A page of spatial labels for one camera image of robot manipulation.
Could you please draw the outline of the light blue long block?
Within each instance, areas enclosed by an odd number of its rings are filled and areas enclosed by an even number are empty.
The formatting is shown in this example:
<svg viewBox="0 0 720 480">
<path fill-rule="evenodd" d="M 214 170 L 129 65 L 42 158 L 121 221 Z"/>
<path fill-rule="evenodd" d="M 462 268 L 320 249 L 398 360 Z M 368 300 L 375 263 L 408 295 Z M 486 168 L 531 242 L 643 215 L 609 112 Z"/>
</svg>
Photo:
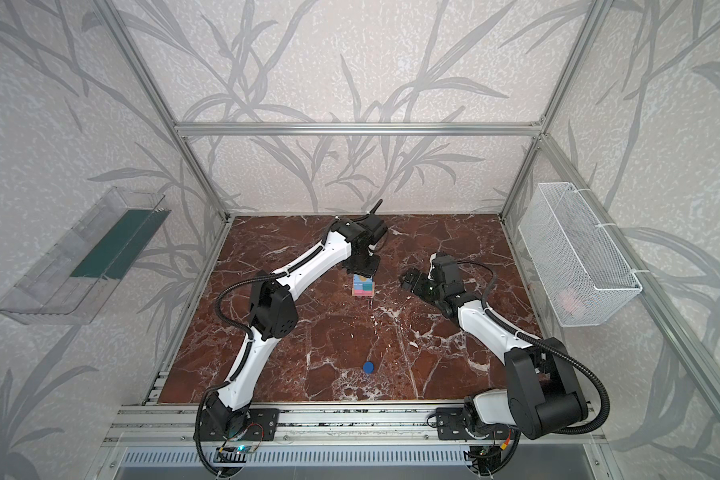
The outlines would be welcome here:
<svg viewBox="0 0 720 480">
<path fill-rule="evenodd" d="M 362 289 L 363 289 L 363 286 L 364 286 L 364 285 L 374 285 L 374 282 L 373 282 L 372 284 L 370 284 L 370 283 L 361 283 L 361 282 L 358 280 L 358 278 L 357 278 L 356 275 L 353 277 L 353 288 L 362 288 Z"/>
</svg>

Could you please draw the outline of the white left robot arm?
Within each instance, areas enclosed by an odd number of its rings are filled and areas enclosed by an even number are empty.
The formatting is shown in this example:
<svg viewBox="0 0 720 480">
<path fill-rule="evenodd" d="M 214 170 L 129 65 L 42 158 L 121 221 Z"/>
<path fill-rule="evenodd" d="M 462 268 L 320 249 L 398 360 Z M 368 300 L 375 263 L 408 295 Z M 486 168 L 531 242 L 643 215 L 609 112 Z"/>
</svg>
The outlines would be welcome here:
<svg viewBox="0 0 720 480">
<path fill-rule="evenodd" d="M 388 231 L 385 221 L 370 211 L 360 217 L 335 218 L 320 240 L 292 262 L 261 272 L 225 288 L 214 302 L 214 313 L 245 334 L 241 350 L 224 381 L 207 388 L 198 405 L 193 440 L 229 440 L 248 425 L 247 413 L 256 383 L 275 347 L 296 327 L 296 301 L 322 275 L 339 265 L 350 275 L 371 278 L 380 265 L 377 246 Z M 222 310 L 234 290 L 252 287 L 249 314 L 240 323 Z"/>
</svg>

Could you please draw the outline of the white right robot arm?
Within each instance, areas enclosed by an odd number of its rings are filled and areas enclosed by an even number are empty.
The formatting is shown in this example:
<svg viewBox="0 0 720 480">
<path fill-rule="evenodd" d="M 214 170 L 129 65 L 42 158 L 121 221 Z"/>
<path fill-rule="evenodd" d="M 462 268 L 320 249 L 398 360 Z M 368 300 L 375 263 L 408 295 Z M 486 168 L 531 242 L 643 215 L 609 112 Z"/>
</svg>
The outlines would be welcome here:
<svg viewBox="0 0 720 480">
<path fill-rule="evenodd" d="M 488 297 L 496 282 L 491 267 L 443 252 L 430 257 L 428 271 L 411 268 L 400 278 L 403 290 L 481 342 L 504 367 L 504 389 L 464 400 L 462 418 L 468 434 L 481 438 L 490 427 L 505 425 L 538 439 L 587 434 L 602 427 L 611 411 L 603 382 L 569 355 L 559 339 L 532 335 L 490 306 Z"/>
</svg>

